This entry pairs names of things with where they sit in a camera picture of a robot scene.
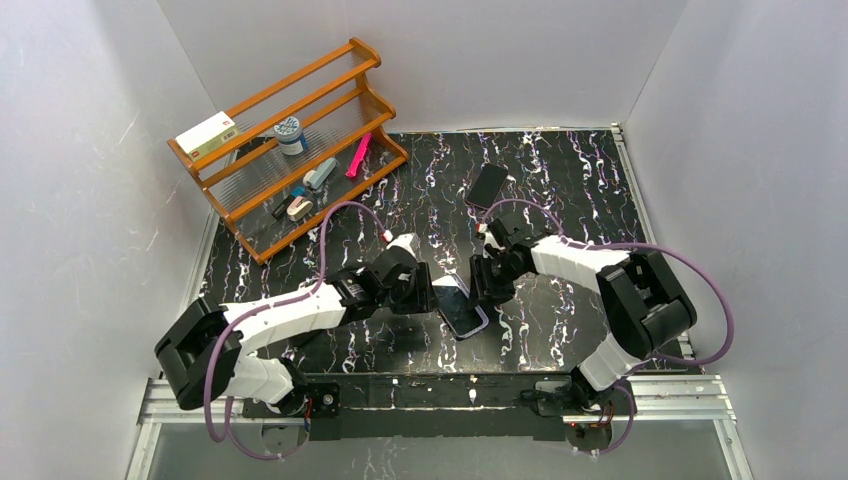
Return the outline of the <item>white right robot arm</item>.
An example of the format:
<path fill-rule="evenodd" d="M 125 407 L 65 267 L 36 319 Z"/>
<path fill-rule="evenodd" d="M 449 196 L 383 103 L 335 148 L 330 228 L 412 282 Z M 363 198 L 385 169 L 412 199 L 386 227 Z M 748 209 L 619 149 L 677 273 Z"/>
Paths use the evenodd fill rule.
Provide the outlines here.
<path fill-rule="evenodd" d="M 513 299 L 526 274 L 558 277 L 597 292 L 608 333 L 570 372 L 565 398 L 588 408 L 664 345 L 697 322 L 689 296 L 658 251 L 570 246 L 552 232 L 533 233 L 522 218 L 508 215 L 481 223 L 476 235 L 484 251 L 470 259 L 471 299 L 496 306 Z"/>

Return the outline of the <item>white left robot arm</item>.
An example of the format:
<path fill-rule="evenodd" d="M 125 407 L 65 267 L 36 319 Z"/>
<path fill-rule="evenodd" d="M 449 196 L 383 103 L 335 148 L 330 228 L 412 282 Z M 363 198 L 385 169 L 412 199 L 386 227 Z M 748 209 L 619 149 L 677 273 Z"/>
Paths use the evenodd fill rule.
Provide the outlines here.
<path fill-rule="evenodd" d="M 392 246 L 372 262 L 344 268 L 316 293 L 301 289 L 249 303 L 214 306 L 194 300 L 158 341 L 154 353 L 180 409 L 206 399 L 254 399 L 294 414 L 309 392 L 290 360 L 263 359 L 270 344 L 370 318 L 429 313 L 438 301 L 430 269 L 407 249 Z"/>

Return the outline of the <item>black phone far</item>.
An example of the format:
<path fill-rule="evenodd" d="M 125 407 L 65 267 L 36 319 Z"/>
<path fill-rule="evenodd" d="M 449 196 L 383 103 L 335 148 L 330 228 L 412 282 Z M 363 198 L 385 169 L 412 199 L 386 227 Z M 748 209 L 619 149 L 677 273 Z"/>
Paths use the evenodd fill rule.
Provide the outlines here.
<path fill-rule="evenodd" d="M 465 196 L 465 203 L 476 209 L 488 209 L 496 201 L 509 172 L 506 168 L 486 163 Z"/>

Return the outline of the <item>pink marker pen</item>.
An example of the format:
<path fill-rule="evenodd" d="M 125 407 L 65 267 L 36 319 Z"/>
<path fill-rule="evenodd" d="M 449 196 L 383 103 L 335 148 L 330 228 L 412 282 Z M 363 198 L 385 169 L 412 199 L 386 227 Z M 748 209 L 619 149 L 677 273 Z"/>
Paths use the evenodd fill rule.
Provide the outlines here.
<path fill-rule="evenodd" d="M 359 144 L 358 144 L 356 151 L 355 151 L 355 153 L 352 157 L 352 160 L 349 164 L 349 167 L 347 168 L 347 170 L 345 172 L 345 175 L 346 175 L 347 178 L 355 179 L 359 175 L 359 171 L 361 169 L 361 166 L 362 166 L 363 162 L 365 161 L 365 157 L 367 156 L 368 148 L 369 148 L 369 144 L 370 144 L 371 139 L 372 139 L 372 134 L 366 133 L 361 138 L 361 140 L 359 141 Z"/>

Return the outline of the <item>black front base bar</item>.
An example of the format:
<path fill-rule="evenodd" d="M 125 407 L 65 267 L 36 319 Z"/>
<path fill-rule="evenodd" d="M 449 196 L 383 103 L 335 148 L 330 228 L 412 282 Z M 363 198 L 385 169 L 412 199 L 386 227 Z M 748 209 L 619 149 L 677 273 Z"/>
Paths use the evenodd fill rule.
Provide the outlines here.
<path fill-rule="evenodd" d="M 582 438 L 620 406 L 583 407 L 566 373 L 311 374 L 296 399 L 272 408 L 247 400 L 248 419 L 283 423 L 309 413 L 315 441 L 405 437 Z"/>

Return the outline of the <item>orange wooden shelf rack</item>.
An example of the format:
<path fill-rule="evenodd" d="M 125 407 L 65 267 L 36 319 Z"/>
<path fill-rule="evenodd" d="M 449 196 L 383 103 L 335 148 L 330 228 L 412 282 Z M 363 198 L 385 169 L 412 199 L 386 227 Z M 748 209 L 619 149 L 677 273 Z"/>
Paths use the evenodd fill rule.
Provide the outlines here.
<path fill-rule="evenodd" d="M 396 109 L 369 82 L 382 63 L 344 45 L 169 140 L 222 223 L 258 263 L 396 170 Z"/>

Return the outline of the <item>blue white round jar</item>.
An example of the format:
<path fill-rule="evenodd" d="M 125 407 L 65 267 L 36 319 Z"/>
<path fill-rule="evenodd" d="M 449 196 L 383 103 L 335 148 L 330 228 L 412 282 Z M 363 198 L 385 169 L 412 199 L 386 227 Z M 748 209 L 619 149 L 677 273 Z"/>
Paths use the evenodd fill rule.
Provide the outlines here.
<path fill-rule="evenodd" d="M 307 140 L 300 120 L 289 116 L 273 127 L 278 148 L 284 155 L 297 156 L 308 150 Z"/>

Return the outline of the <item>white cardboard box on shelf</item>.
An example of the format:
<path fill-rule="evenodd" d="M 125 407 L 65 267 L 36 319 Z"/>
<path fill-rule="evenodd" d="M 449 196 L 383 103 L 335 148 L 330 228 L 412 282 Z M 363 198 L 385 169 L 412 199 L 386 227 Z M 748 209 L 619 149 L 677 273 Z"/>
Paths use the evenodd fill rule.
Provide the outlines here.
<path fill-rule="evenodd" d="M 220 111 L 175 138 L 192 161 L 197 161 L 241 133 L 238 125 Z"/>

